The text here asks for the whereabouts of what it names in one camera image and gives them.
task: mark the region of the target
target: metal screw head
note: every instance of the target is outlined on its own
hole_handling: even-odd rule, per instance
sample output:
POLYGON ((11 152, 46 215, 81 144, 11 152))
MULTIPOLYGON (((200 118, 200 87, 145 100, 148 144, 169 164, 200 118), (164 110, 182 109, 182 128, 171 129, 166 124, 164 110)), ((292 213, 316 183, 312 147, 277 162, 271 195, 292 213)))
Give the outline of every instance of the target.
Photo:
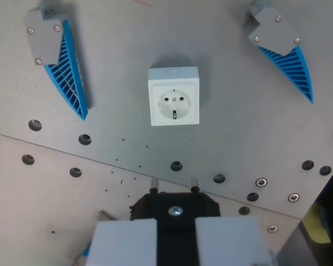
POLYGON ((34 29, 31 28, 31 27, 27 28, 27 33, 28 34, 33 34, 34 33, 34 29))
POLYGON ((296 201, 299 200, 299 198, 300 198, 300 195, 298 195, 297 193, 292 193, 292 194, 289 195, 288 200, 290 202, 296 202, 296 201))
POLYGON ((265 187, 266 184, 268 184, 268 181, 265 178, 258 178, 255 181, 255 184, 256 184, 257 187, 265 187))
POLYGON ((36 63, 36 65, 42 65, 42 60, 40 60, 39 58, 36 58, 34 62, 36 63))
POLYGON ((276 22, 281 22, 282 21, 282 17, 279 15, 279 16, 276 16, 275 17, 275 21, 276 22))
POLYGON ((171 216, 179 216, 183 213, 183 209, 181 209, 179 206, 172 206, 168 209, 168 213, 171 216))
POLYGON ((269 226, 268 227, 268 232, 269 233, 275 233, 278 231, 278 227, 277 226, 269 226))
POLYGON ((299 44, 301 42, 301 39, 299 37, 296 37, 294 39, 294 43, 299 44))

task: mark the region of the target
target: black mounting hole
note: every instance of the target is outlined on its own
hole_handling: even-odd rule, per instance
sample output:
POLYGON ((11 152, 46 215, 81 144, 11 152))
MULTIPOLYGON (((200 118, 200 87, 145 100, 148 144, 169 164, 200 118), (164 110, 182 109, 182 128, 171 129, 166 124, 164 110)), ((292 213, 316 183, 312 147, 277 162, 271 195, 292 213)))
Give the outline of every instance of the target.
POLYGON ((89 145, 91 143, 91 137, 87 134, 80 135, 78 140, 83 145, 89 145))
POLYGON ((33 119, 28 122, 28 127, 33 131, 39 131, 42 129, 42 124, 38 120, 33 119))
POLYGON ((322 176, 327 176, 331 173, 332 171, 332 168, 328 165, 326 166, 323 166, 321 169, 320 169, 320 175, 322 176))
POLYGON ((315 166, 315 163, 311 160, 307 160, 302 163, 303 170, 311 170, 314 166, 315 166))
POLYGON ((183 164, 181 162, 175 161, 171 163, 170 168, 173 171, 180 171, 181 169, 183 169, 183 164))
POLYGON ((76 167, 70 169, 69 173, 72 177, 82 176, 82 171, 79 168, 76 168, 76 167))
POLYGON ((222 175, 221 173, 218 173, 217 175, 215 175, 213 177, 213 182, 217 183, 217 184, 221 184, 226 180, 226 177, 224 175, 222 175))
POLYGON ((248 201, 256 201, 256 200, 258 200, 258 198, 259 198, 259 195, 258 195, 258 193, 255 193, 255 192, 249 193, 248 196, 246 197, 246 199, 248 201))
POLYGON ((238 210, 240 215, 247 215, 250 213, 250 209, 248 207, 240 207, 238 210))
POLYGON ((34 164, 34 158, 31 155, 29 155, 29 154, 25 154, 24 156, 22 156, 22 161, 26 165, 32 165, 32 164, 34 164))

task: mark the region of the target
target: screw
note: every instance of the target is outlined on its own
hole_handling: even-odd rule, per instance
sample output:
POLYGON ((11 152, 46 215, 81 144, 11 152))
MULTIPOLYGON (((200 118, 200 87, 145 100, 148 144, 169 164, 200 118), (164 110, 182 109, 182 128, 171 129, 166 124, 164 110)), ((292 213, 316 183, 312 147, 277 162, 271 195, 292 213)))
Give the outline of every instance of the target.
POLYGON ((27 28, 27 32, 28 32, 28 34, 33 34, 34 30, 33 30, 33 28, 29 27, 29 28, 27 28))
POLYGON ((268 184, 268 181, 265 178, 258 178, 255 181, 255 184, 256 184, 257 187, 265 187, 266 184, 268 184))
POLYGON ((292 193, 289 195, 288 200, 290 202, 296 202, 299 200, 299 198, 300 198, 300 195, 298 195, 297 193, 292 193))
POLYGON ((179 206, 173 206, 168 210, 168 213, 171 216, 179 216, 183 213, 183 209, 181 209, 179 206))
POLYGON ((301 42, 301 39, 299 37, 296 37, 294 40, 294 43, 299 44, 301 42))
POLYGON ((275 233, 278 231, 278 227, 277 226, 269 226, 268 227, 268 232, 269 233, 275 233))

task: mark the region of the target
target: bolt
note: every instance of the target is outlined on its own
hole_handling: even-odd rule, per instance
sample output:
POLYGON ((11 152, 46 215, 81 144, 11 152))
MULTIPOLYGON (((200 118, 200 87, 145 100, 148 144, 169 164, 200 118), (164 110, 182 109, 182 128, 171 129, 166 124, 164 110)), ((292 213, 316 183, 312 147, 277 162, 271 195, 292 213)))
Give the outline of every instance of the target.
POLYGON ((34 30, 33 30, 33 28, 29 27, 29 28, 27 28, 27 32, 28 32, 28 34, 33 34, 34 30))
POLYGON ((301 42, 301 39, 299 37, 296 37, 294 40, 294 43, 299 44, 301 42))
POLYGON ((269 233, 275 233, 278 231, 278 227, 277 226, 269 226, 268 227, 268 232, 269 233))
POLYGON ((298 195, 297 193, 292 193, 289 195, 289 197, 287 198, 290 202, 296 202, 298 201, 300 198, 300 195, 298 195))
POLYGON ((181 209, 179 206, 173 206, 168 210, 168 213, 171 216, 179 216, 183 213, 183 209, 181 209))
POLYGON ((36 63, 36 65, 42 65, 42 60, 40 60, 39 58, 36 58, 34 62, 36 63))

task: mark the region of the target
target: perforated metal panel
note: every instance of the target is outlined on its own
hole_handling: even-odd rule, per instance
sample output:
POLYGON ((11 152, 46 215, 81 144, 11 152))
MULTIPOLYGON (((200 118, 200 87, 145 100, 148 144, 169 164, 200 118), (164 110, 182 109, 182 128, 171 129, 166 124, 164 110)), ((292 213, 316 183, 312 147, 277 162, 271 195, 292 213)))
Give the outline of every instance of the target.
POLYGON ((313 104, 242 33, 250 1, 145 1, 55 8, 72 24, 85 121, 34 65, 23 18, 37 2, 0 1, 0 134, 182 185, 197 177, 203 190, 240 202, 256 192, 251 204, 301 218, 331 176, 319 169, 333 169, 333 1, 275 2, 301 35, 313 104), (151 127, 148 69, 185 65, 199 69, 200 124, 151 127), (183 169, 172 171, 173 161, 183 169), (255 186, 260 177, 265 187, 255 186), (289 202, 291 193, 300 200, 289 202))

